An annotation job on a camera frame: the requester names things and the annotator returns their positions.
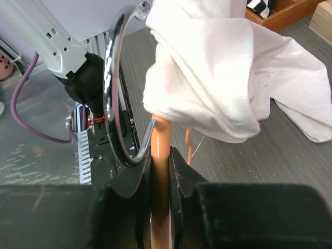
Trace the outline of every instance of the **orange tube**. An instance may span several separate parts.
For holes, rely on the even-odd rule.
[[[169,156],[171,152],[171,123],[153,115],[158,120],[151,138],[152,197],[151,244],[152,249],[170,248],[169,226]]]
[[[187,129],[186,131],[186,145],[188,146],[188,160],[187,164],[191,165],[191,157],[192,157],[192,151],[193,151],[193,143],[190,141],[190,135],[191,135],[192,128]]]

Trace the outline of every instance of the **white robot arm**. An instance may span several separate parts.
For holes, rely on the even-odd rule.
[[[41,0],[3,0],[0,15],[35,48],[73,100],[102,116],[102,58],[72,38]]]

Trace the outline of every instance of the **curved metal rod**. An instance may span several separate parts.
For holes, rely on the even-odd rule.
[[[123,34],[129,20],[133,17],[138,20],[144,20],[149,11],[150,5],[146,2],[142,2],[138,6],[126,6],[120,12],[109,32],[109,43],[105,54],[103,102],[106,130],[115,156],[121,163],[128,167],[135,167],[143,160],[151,140],[152,131],[154,126],[157,124],[157,121],[154,119],[149,121],[139,152],[136,156],[131,157],[126,149],[125,143],[123,142],[119,118],[118,74],[120,53]]]

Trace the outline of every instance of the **striped fabric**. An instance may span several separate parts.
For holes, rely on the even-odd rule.
[[[274,0],[247,0],[247,8],[263,19],[268,18],[273,8]]]

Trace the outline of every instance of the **white fabric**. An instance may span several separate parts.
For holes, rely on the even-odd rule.
[[[245,6],[246,0],[154,1],[146,24],[158,44],[145,109],[241,143],[259,132],[273,98],[310,140],[331,140],[326,67],[292,38],[244,19]]]

